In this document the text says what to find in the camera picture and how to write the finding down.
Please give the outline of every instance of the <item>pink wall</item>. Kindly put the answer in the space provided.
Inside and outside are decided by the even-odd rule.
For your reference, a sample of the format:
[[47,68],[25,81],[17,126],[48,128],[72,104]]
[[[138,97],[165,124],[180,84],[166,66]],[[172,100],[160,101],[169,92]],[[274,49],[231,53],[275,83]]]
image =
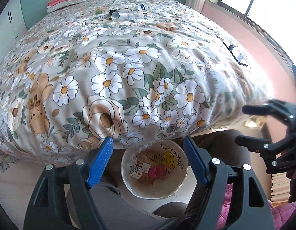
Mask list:
[[[209,2],[205,2],[201,14],[224,28],[254,57],[273,83],[275,98],[296,103],[294,81],[288,77],[274,55],[257,37],[238,21],[232,19]],[[273,142],[279,141],[284,137],[286,130],[284,125],[273,118],[269,118],[268,126]]]

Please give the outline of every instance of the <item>floral bedspread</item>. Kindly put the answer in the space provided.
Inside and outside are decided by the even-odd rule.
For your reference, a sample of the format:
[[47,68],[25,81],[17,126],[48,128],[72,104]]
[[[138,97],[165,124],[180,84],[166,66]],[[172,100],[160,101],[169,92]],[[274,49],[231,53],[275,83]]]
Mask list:
[[[1,169],[20,159],[69,164],[106,136],[126,148],[232,125],[245,104],[272,95],[259,65],[217,24],[174,0],[144,0],[152,10],[138,11],[142,1],[55,11],[5,57]],[[128,11],[127,20],[106,19],[110,9]]]

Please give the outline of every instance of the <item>plastic bag liner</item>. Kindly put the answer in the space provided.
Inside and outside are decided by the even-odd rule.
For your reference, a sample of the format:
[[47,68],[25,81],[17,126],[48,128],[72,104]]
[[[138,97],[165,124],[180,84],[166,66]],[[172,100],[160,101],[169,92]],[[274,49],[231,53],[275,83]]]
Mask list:
[[[136,163],[136,155],[144,150],[153,150],[162,159],[166,176],[153,184],[141,182],[130,176]],[[173,141],[159,141],[153,144],[134,146],[126,149],[121,162],[121,175],[127,189],[136,197],[160,200],[176,193],[181,188],[187,175],[188,160],[184,151]]]

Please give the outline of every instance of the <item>window frame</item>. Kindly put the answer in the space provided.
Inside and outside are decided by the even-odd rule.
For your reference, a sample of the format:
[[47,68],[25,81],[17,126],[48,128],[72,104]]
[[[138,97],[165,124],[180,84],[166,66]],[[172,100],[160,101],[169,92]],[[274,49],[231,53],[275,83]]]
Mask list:
[[257,23],[249,19],[249,14],[251,11],[251,7],[254,0],[250,0],[250,3],[248,5],[248,8],[245,12],[245,14],[242,14],[241,12],[237,11],[236,9],[230,7],[226,3],[223,3],[222,0],[217,1],[217,5],[223,7],[224,9],[230,11],[234,15],[238,16],[240,19],[245,21],[247,24],[249,24],[251,27],[253,27],[257,32],[259,32],[273,47],[274,49],[279,53],[279,55],[282,57],[282,59],[287,63],[290,70],[292,70],[292,64],[293,61],[290,59],[290,57],[287,55],[287,53],[283,50],[283,48],[263,29],[261,28]]

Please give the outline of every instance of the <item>window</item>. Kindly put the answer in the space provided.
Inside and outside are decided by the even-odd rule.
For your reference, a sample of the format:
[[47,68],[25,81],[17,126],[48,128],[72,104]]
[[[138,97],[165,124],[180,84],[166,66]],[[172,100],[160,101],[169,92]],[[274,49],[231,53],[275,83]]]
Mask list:
[[259,31],[289,63],[296,64],[296,0],[218,0]]

